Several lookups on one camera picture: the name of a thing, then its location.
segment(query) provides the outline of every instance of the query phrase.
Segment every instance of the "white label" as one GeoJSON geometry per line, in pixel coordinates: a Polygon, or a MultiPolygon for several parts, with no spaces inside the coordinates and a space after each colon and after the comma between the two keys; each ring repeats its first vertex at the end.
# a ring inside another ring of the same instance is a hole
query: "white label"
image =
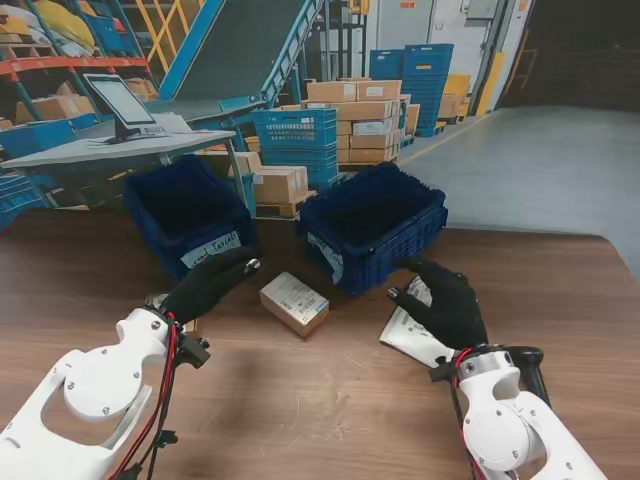
{"type": "Polygon", "coordinates": [[[313,320],[329,303],[288,272],[282,272],[261,291],[303,325],[313,320]]]}
{"type": "MultiPolygon", "coordinates": [[[[431,305],[431,292],[420,280],[420,277],[416,277],[411,282],[407,293],[421,302],[431,305]]],[[[451,360],[454,354],[452,349],[440,343],[422,325],[411,318],[406,310],[400,307],[397,307],[391,315],[389,323],[380,335],[380,342],[391,345],[432,368],[438,366],[438,362],[436,362],[438,357],[451,360]]]]}
{"type": "Polygon", "coordinates": [[[193,268],[208,256],[218,255],[239,246],[240,237],[238,237],[238,232],[233,231],[194,248],[189,253],[185,253],[180,260],[188,268],[193,268]]]}
{"type": "Polygon", "coordinates": [[[353,83],[345,83],[344,84],[344,96],[345,97],[353,97],[356,94],[356,86],[353,83]]]}
{"type": "Polygon", "coordinates": [[[367,87],[367,97],[381,97],[384,94],[384,87],[367,87]]]}
{"type": "Polygon", "coordinates": [[[342,260],[342,255],[334,252],[333,249],[329,247],[329,245],[327,245],[311,233],[307,233],[307,241],[311,245],[315,245],[316,247],[318,247],[322,252],[322,255],[324,255],[324,258],[327,259],[327,262],[329,262],[329,265],[331,265],[331,268],[333,269],[333,275],[331,276],[331,279],[333,280],[334,285],[337,284],[342,278],[342,274],[344,273],[344,262],[342,260]]]}

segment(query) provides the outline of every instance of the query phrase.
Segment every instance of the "black glove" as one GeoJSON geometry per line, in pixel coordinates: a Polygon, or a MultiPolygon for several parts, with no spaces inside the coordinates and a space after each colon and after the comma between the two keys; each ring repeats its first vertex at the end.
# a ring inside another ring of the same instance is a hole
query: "black glove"
{"type": "Polygon", "coordinates": [[[444,345],[456,350],[488,343],[476,292],[469,286],[467,277],[420,257],[405,258],[396,265],[420,275],[431,290],[431,307],[404,290],[389,290],[392,300],[411,318],[444,345]]]}
{"type": "Polygon", "coordinates": [[[260,267],[255,248],[239,247],[204,259],[162,301],[160,312],[184,325],[211,310],[260,267]]]}

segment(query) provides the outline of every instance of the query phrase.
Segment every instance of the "wooden table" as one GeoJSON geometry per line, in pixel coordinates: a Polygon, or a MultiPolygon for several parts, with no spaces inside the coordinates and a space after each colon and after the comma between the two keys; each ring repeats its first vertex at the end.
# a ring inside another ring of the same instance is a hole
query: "wooden table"
{"type": "MultiPolygon", "coordinates": [[[[260,223],[259,238],[260,273],[200,323],[212,359],[179,369],[166,428],[180,442],[154,478],[469,478],[446,386],[378,343],[393,310],[385,290],[334,289],[288,222],[260,223]],[[283,269],[331,302],[306,341],[258,298],[283,269]]],[[[558,415],[610,479],[635,478],[640,293],[615,249],[592,236],[447,230],[426,254],[468,275],[492,341],[545,350],[558,415]]],[[[168,287],[130,221],[111,213],[29,212],[0,238],[0,272],[0,427],[59,357],[115,342],[115,323],[168,287]]],[[[146,374],[158,381],[158,367],[146,374]]],[[[66,425],[62,404],[45,419],[54,431],[99,442],[113,427],[66,425]]]]}

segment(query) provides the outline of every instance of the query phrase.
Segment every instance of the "blue crate stack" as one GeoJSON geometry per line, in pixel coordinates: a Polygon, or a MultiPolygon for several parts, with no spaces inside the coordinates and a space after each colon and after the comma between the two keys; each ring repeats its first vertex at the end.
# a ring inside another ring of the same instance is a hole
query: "blue crate stack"
{"type": "Polygon", "coordinates": [[[47,202],[27,177],[0,175],[0,232],[25,210],[47,207],[47,202]]]}
{"type": "Polygon", "coordinates": [[[336,110],[263,110],[253,120],[264,165],[303,166],[312,188],[331,187],[338,177],[336,110]]]}
{"type": "Polygon", "coordinates": [[[307,255],[353,295],[383,283],[394,261],[417,255],[447,222],[445,194],[391,163],[307,201],[299,233],[307,255]]]}
{"type": "Polygon", "coordinates": [[[374,80],[402,80],[402,93],[420,105],[416,135],[432,137],[447,83],[453,44],[407,45],[404,50],[372,50],[369,75],[374,80]]]}

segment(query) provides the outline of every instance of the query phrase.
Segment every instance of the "red cable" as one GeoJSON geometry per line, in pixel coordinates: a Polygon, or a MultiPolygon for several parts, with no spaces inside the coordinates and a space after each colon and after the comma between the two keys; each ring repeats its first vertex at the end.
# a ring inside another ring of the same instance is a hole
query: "red cable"
{"type": "Polygon", "coordinates": [[[131,457],[133,456],[133,452],[136,451],[140,447],[140,444],[142,444],[144,439],[149,434],[149,431],[151,430],[151,427],[153,427],[153,424],[156,421],[158,413],[160,412],[160,408],[161,408],[162,404],[166,400],[167,392],[169,390],[169,385],[171,384],[171,377],[173,376],[173,362],[174,362],[174,359],[175,359],[174,357],[175,357],[177,337],[178,337],[178,329],[177,329],[177,327],[175,325],[172,325],[171,326],[171,340],[169,341],[169,351],[167,352],[167,362],[166,362],[166,367],[165,367],[165,381],[162,384],[161,389],[160,389],[160,393],[159,393],[159,397],[160,397],[161,401],[159,401],[158,404],[156,405],[156,408],[153,411],[153,414],[151,415],[151,418],[149,418],[149,421],[145,425],[144,429],[142,430],[142,432],[140,433],[140,435],[138,436],[138,438],[136,439],[134,444],[131,446],[131,448],[127,452],[127,455],[125,456],[125,458],[122,461],[122,463],[120,463],[120,466],[118,467],[116,472],[109,478],[109,480],[116,480],[118,475],[120,475],[122,473],[122,470],[125,468],[125,466],[131,460],[131,457]]]}

